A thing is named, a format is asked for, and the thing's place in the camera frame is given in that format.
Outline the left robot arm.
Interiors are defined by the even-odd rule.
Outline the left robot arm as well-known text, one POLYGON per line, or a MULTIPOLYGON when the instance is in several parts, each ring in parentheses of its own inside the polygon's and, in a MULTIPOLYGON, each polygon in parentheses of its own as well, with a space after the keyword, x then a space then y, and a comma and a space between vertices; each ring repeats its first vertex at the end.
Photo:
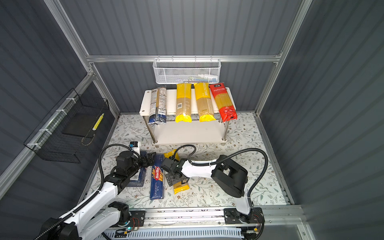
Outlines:
POLYGON ((132 217, 129 206, 116 202, 115 197, 140 169, 154 165, 156 153, 141 155, 131 146, 118 146, 125 150, 117 156, 114 171, 107 176, 103 172, 102 158, 111 148, 108 145, 101 150, 97 161, 101 175, 99 188, 59 218, 45 221, 37 240, 93 240, 114 225, 131 229, 139 227, 140 221, 132 217))

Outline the yellow Pastatime spaghetti bag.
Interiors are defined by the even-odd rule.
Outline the yellow Pastatime spaghetti bag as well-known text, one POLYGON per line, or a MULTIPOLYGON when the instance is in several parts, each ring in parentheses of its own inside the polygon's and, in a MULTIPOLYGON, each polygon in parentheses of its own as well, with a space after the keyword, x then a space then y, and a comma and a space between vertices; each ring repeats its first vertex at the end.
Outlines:
MULTIPOLYGON (((164 157, 169 159, 170 157, 172 157, 175 154, 175 152, 176 152, 176 150, 172 150, 168 153, 165 153, 164 157)), ((189 186, 188 182, 186 182, 186 181, 180 181, 178 183, 173 184, 173 190, 174 190, 175 195, 180 193, 180 192, 189 190, 189 189, 190 189, 190 186, 189 186)))

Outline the yellow spaghetti bag label up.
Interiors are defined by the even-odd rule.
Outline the yellow spaghetti bag label up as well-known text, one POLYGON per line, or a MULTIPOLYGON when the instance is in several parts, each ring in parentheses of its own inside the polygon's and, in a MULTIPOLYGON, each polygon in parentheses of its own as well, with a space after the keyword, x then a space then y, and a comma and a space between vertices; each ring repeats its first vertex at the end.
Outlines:
POLYGON ((176 123, 186 122, 191 123, 191 100, 192 98, 192 84, 183 83, 177 84, 177 109, 176 109, 176 123))

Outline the red spaghetti bag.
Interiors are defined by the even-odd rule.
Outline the red spaghetti bag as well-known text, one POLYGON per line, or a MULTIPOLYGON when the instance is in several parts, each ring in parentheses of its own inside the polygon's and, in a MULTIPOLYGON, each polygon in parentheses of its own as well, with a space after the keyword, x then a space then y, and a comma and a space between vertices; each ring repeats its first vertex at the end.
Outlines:
POLYGON ((230 95, 223 83, 209 85, 223 122, 238 118, 230 95))

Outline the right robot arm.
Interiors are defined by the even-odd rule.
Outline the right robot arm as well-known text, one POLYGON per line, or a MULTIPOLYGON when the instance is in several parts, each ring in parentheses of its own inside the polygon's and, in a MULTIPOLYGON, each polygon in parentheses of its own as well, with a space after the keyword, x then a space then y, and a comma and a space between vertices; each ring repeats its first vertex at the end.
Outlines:
POLYGON ((265 151, 259 148, 247 148, 237 151, 228 156, 220 155, 212 161, 192 161, 190 157, 177 160, 176 155, 165 158, 162 169, 167 172, 167 182, 173 184, 188 181, 190 178, 212 179, 227 195, 235 200, 234 208, 224 209, 227 224, 250 224, 263 225, 264 214, 260 208, 255 208, 251 200, 251 193, 267 172, 269 159, 265 151), (248 170, 233 160, 238 155, 257 152, 264 157, 264 166, 251 184, 248 184, 248 170))

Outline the clear blue spaghetti bag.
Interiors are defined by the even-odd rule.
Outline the clear blue spaghetti bag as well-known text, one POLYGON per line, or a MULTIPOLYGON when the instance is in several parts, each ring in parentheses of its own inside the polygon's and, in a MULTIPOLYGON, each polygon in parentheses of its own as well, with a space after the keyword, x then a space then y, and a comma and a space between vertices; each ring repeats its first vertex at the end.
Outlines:
POLYGON ((149 125, 165 124, 167 122, 167 89, 159 87, 151 91, 149 125))

